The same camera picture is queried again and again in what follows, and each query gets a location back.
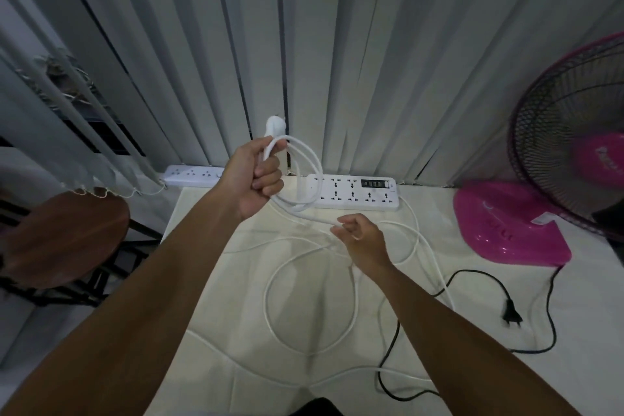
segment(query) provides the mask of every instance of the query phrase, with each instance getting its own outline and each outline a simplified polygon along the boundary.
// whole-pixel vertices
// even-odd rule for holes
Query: hand
[[[277,194],[284,187],[280,161],[275,154],[286,148],[286,140],[279,140],[271,156],[260,161],[260,153],[271,143],[273,137],[256,138],[239,146],[225,165],[221,180],[215,189],[237,202],[241,221],[249,219],[268,202],[269,196]]]
[[[363,214],[338,218],[342,227],[334,226],[331,233],[346,245],[353,263],[369,278],[380,270],[394,268],[386,250],[384,234]]]

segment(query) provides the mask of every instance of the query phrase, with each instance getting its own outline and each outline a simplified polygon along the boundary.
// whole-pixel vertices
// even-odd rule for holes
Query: wooden stool
[[[99,196],[104,193],[104,190],[96,192]],[[130,227],[155,240],[124,242]],[[4,265],[0,275],[5,278],[0,285],[40,306],[51,302],[95,306],[106,297],[104,286],[110,275],[119,278],[129,275],[115,265],[117,253],[122,249],[134,253],[134,270],[147,256],[137,247],[156,245],[161,239],[158,232],[131,220],[123,198],[64,192],[36,207],[3,235],[0,249]],[[83,282],[81,278],[91,271],[94,273],[89,282]],[[15,284],[28,291],[18,292]],[[70,299],[35,295],[36,290],[44,289],[54,289]]]

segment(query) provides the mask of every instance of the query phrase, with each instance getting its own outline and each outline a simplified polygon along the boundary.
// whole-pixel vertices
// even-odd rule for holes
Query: white power strip
[[[192,188],[212,188],[223,174],[217,166],[187,166],[173,164],[160,176],[169,186],[189,186]]]
[[[316,175],[306,177],[308,197],[316,191]],[[359,209],[396,211],[399,193],[391,177],[323,175],[321,199],[313,204],[320,209]]]

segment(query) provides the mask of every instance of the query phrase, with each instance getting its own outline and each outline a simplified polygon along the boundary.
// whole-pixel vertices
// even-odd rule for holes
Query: white tag
[[[542,226],[544,224],[548,224],[549,222],[554,221],[555,219],[557,219],[557,217],[558,217],[558,215],[553,214],[553,213],[543,213],[542,215],[538,215],[531,222],[533,224],[537,224],[539,226]]]

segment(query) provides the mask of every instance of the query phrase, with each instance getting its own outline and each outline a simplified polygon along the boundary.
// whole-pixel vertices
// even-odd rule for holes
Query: fan base
[[[544,225],[530,221],[529,217],[555,211],[524,184],[469,183],[455,194],[453,208],[465,242],[489,261],[559,266],[572,258],[554,221]]]

